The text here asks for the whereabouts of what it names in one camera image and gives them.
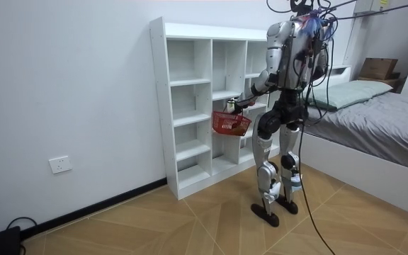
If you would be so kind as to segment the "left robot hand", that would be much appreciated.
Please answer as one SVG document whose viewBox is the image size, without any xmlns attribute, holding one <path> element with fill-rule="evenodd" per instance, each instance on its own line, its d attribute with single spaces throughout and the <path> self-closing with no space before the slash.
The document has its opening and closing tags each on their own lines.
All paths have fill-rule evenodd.
<svg viewBox="0 0 408 255">
<path fill-rule="evenodd" d="M 255 100 L 239 100 L 237 98 L 231 98 L 227 100 L 226 112 L 232 115 L 239 115 L 244 109 L 253 106 L 255 103 Z"/>
</svg>

